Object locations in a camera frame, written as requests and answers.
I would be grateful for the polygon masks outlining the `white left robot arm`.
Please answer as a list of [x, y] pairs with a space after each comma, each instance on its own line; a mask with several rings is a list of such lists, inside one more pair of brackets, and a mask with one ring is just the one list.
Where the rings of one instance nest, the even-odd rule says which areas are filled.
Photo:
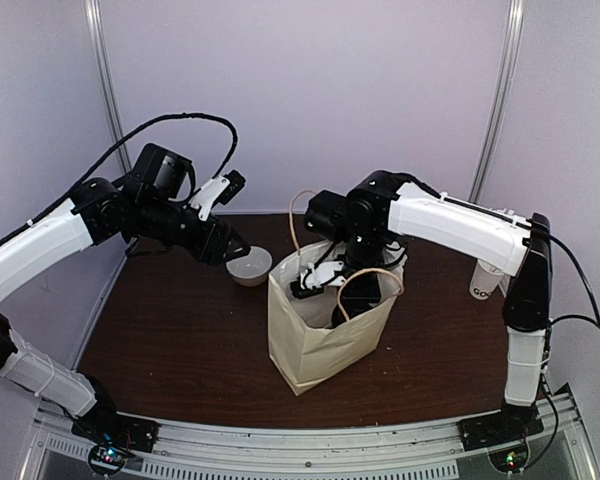
[[[50, 213], [0, 246], [0, 304], [65, 258], [116, 235], [125, 242], [146, 237], [178, 246], [211, 266], [246, 256], [248, 243], [212, 213], [244, 188], [245, 178], [236, 170], [217, 174], [179, 199], [183, 182], [194, 180], [192, 161], [149, 143], [129, 173], [79, 182]], [[103, 388], [26, 342], [2, 314], [0, 377], [84, 418], [103, 444], [123, 436], [123, 421]]]

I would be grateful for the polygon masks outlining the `brown paper bag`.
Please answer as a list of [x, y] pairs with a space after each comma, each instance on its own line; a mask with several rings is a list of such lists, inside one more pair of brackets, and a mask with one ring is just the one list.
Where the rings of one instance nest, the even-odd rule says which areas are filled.
[[391, 310], [404, 292], [404, 265], [392, 269], [401, 249], [389, 249], [382, 258], [389, 264], [370, 267], [360, 274], [376, 273], [381, 289], [381, 302], [335, 329], [330, 328], [335, 306], [342, 308], [340, 294], [351, 280], [345, 276], [341, 287], [327, 287], [320, 295], [306, 299], [292, 296], [290, 283], [297, 279], [309, 263], [339, 261], [335, 255], [344, 249], [324, 240], [299, 245], [293, 218], [293, 204], [288, 210], [291, 240], [295, 252], [285, 257], [268, 277], [268, 346], [269, 357], [297, 396], [328, 380], [364, 356], [379, 343]]

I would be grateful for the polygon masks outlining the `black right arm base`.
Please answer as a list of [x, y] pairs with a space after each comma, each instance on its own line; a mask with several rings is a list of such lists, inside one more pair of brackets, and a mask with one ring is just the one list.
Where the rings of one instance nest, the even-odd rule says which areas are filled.
[[507, 420], [502, 412], [466, 418], [457, 427], [465, 452], [523, 442], [528, 436], [544, 431], [538, 418], [523, 424], [520, 419]]

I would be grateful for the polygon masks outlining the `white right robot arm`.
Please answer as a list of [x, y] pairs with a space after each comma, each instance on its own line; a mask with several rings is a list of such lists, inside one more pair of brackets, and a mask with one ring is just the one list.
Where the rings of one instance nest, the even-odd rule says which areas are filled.
[[550, 326], [552, 284], [550, 223], [524, 219], [439, 193], [407, 173], [378, 170], [346, 195], [316, 194], [305, 227], [345, 251], [333, 261], [310, 262], [292, 284], [294, 297], [343, 286], [365, 268], [385, 268], [386, 247], [415, 237], [485, 262], [509, 276], [502, 308], [508, 367], [503, 412], [493, 419], [499, 440], [515, 440], [531, 424]]

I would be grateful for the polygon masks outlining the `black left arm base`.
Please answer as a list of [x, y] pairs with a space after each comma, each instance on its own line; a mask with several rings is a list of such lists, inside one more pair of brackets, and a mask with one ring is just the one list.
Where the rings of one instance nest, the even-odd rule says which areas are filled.
[[159, 430], [155, 421], [98, 408], [71, 422], [73, 435], [123, 453], [151, 453]]

